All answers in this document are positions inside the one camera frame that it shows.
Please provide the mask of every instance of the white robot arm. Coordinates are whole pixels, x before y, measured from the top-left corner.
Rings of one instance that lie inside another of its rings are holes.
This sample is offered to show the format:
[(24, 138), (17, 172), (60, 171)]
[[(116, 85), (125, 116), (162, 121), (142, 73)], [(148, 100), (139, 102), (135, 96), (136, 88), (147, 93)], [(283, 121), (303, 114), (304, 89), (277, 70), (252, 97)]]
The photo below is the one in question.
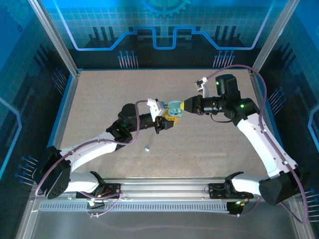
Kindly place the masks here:
[(159, 133), (175, 126), (182, 115), (180, 109), (176, 109), (176, 102), (168, 103), (167, 107), (158, 100), (148, 99), (145, 102), (150, 107), (148, 114), (139, 116), (136, 105), (126, 104), (118, 114), (118, 120), (99, 136), (61, 150), (54, 146), (47, 148), (32, 174), (46, 197), (53, 199), (63, 192), (94, 192), (101, 184), (101, 177), (95, 172), (76, 173), (75, 169), (94, 158), (133, 143), (139, 130), (153, 127)]
[(198, 115), (224, 113), (248, 138), (268, 174), (255, 176), (237, 172), (226, 177), (225, 188), (228, 195), (236, 192), (252, 193), (261, 195), (267, 203), (275, 205), (297, 194), (299, 188), (287, 165), (302, 179), (298, 165), (280, 146), (263, 119), (260, 125), (260, 111), (255, 103), (251, 99), (241, 99), (237, 80), (233, 75), (216, 77), (216, 86), (219, 97), (194, 96), (185, 100), (181, 108)]
[[(286, 166), (286, 164), (289, 164), (301, 178), (302, 175), (297, 169), (297, 163), (283, 150), (264, 121), (262, 121), (263, 127), (261, 127), (259, 109), (251, 99), (241, 99), (236, 78), (233, 75), (219, 76), (216, 78), (216, 85), (219, 97), (208, 97), (208, 93), (205, 97), (202, 95), (194, 96), (181, 103), (180, 108), (198, 115), (224, 113), (251, 142), (263, 161), (268, 174), (254, 176), (237, 172), (226, 177), (225, 188), (228, 195), (231, 197), (232, 194), (237, 192), (247, 192), (261, 195), (266, 202), (275, 205), (298, 193), (296, 182)], [(177, 122), (178, 117), (174, 116), (174, 111), (169, 114), (169, 107), (165, 107), (163, 102), (149, 99), (148, 106), (150, 106), (150, 113), (139, 116), (140, 129), (154, 127), (156, 132), (159, 133), (162, 129), (173, 127)], [(175, 115), (181, 116), (180, 112), (177, 111)], [(53, 162), (68, 154), (66, 160), (61, 162), (60, 167), (54, 169), (56, 172), (53, 173), (54, 171), (52, 171), (41, 186), (41, 190), (47, 198), (55, 198), (63, 192), (82, 191), (92, 193), (96, 190), (101, 183), (101, 178), (98, 178), (96, 173), (75, 173), (74, 170), (100, 155), (123, 147), (123, 145), (115, 142), (105, 142), (105, 140), (117, 142), (130, 142), (132, 140), (131, 132), (137, 130), (137, 115), (134, 105), (125, 105), (118, 117), (119, 119), (106, 132), (88, 141), (96, 140), (95, 143), (87, 145), (84, 143), (84, 146), (75, 152), (73, 152), (73, 149), (78, 148), (78, 145), (62, 150), (47, 149), (47, 154), (44, 154), (44, 159), (41, 160), (41, 163), (38, 163), (33, 174), (37, 183), (42, 180), (45, 171)], [(284, 156), (283, 159), (270, 144), (264, 132), (268, 133), (270, 139)]]

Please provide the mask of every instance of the purple cable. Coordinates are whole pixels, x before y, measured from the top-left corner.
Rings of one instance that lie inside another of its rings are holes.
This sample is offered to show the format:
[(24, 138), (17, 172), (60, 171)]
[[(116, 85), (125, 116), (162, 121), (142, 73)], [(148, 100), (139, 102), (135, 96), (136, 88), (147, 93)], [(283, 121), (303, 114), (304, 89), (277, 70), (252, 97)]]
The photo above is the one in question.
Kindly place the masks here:
[[(261, 109), (260, 109), (260, 114), (259, 114), (259, 125), (262, 129), (262, 131), (264, 131), (264, 125), (263, 125), (263, 114), (264, 114), (264, 110), (265, 110), (265, 107), (266, 107), (266, 100), (267, 100), (267, 87), (266, 87), (266, 83), (265, 83), (265, 80), (264, 78), (260, 75), (260, 73), (255, 70), (254, 68), (250, 67), (250, 66), (245, 66), (245, 65), (230, 65), (230, 66), (226, 66), (224, 68), (221, 68), (219, 69), (218, 71), (214, 72), (213, 74), (207, 76), (206, 78), (207, 79), (210, 79), (212, 78), (213, 76), (217, 75), (219, 72), (223, 71), (223, 70), (226, 70), (226, 69), (229, 69), (229, 68), (234, 68), (234, 67), (240, 67), (240, 68), (246, 68), (246, 69), (249, 69), (251, 71), (253, 71), (254, 73), (256, 73), (256, 75), (261, 79), (262, 83), (263, 83), (263, 86), (264, 86), (264, 99), (263, 99), (263, 104), (261, 106)], [(285, 162), (284, 160), (284, 156), (283, 154), (280, 152), (280, 150), (277, 148), (277, 146), (275, 145), (275, 143), (271, 140), (271, 138), (269, 137), (268, 133), (266, 131), (264, 131), (264, 135), (266, 137), (266, 139), (268, 140), (268, 142), (271, 144), (271, 146), (275, 149), (275, 151), (279, 154), (281, 160), (283, 162)], [(303, 198), (303, 203), (304, 203), (304, 209), (305, 209), (305, 219), (304, 221), (301, 221), (299, 218), (297, 218), (297, 216), (288, 208), (286, 207), (286, 205), (284, 205), (283, 203), (281, 203), (284, 208), (298, 221), (300, 222), (302, 225), (306, 225), (309, 221), (309, 218), (308, 218), (308, 203), (307, 203), (307, 199), (306, 199), (306, 194), (305, 194), (305, 190), (303, 188), (303, 185), (301, 184), (301, 181), (300, 179), (298, 178), (297, 174), (294, 172), (293, 168), (289, 165), (289, 164), (286, 164), (287, 168), (290, 170), (290, 172), (292, 173), (295, 181), (297, 182), (297, 185), (300, 189), (300, 193), (301, 193), (301, 196)]]
[(44, 181), (46, 180), (46, 178), (49, 176), (49, 174), (54, 170), (54, 168), (65, 158), (67, 158), (68, 156), (70, 156), (72, 153), (74, 153), (75, 151), (79, 150), (80, 148), (88, 145), (88, 144), (91, 144), (91, 143), (97, 143), (97, 142), (109, 142), (109, 143), (116, 143), (116, 144), (121, 144), (121, 145), (130, 145), (130, 144), (133, 144), (135, 143), (136, 139), (138, 138), (139, 136), (139, 132), (140, 132), (140, 113), (139, 113), (139, 108), (138, 108), (138, 104), (139, 103), (146, 103), (147, 100), (144, 100), (144, 101), (137, 101), (135, 103), (135, 111), (136, 111), (136, 121), (137, 121), (137, 128), (136, 128), (136, 133), (135, 133), (135, 136), (133, 138), (133, 140), (131, 142), (128, 142), (128, 143), (124, 143), (124, 142), (117, 142), (117, 141), (113, 141), (113, 140), (110, 140), (110, 139), (95, 139), (95, 140), (91, 140), (91, 141), (88, 141), (88, 142), (85, 142), (79, 146), (77, 146), (76, 148), (73, 149), (73, 151), (70, 151), (68, 153), (66, 153), (64, 156), (62, 156), (58, 161), (56, 161), (49, 169), (48, 171), (45, 173), (45, 175), (43, 176), (43, 178), (41, 179), (41, 181), (39, 182), (36, 190), (35, 190), (35, 195), (36, 196), (40, 196), (39, 195), (39, 190), (42, 186), (42, 184), (44, 183)]
[[(109, 196), (107, 196), (107, 197), (109, 197), (109, 198), (111, 198), (111, 197), (113, 197), (113, 196), (115, 196), (116, 194), (113, 194), (113, 195), (109, 195)], [(99, 216), (102, 216), (102, 215), (104, 215), (104, 214), (106, 214), (106, 213), (108, 213), (109, 211), (111, 211), (114, 207), (115, 207), (115, 205), (117, 205), (117, 203), (120, 201), (120, 199), (122, 198), (122, 196), (123, 196), (123, 193), (119, 193), (118, 195), (120, 195), (119, 196), (119, 198), (115, 201), (115, 203), (112, 205), (112, 206), (110, 206), (110, 208), (108, 209), (108, 210), (106, 210), (106, 211), (104, 211), (104, 212), (102, 212), (102, 213), (100, 213), (100, 214), (96, 214), (96, 215), (93, 215), (93, 214), (90, 214), (89, 212), (86, 212), (88, 215), (90, 215), (90, 216), (92, 216), (92, 217), (96, 217), (96, 218), (98, 218)]]

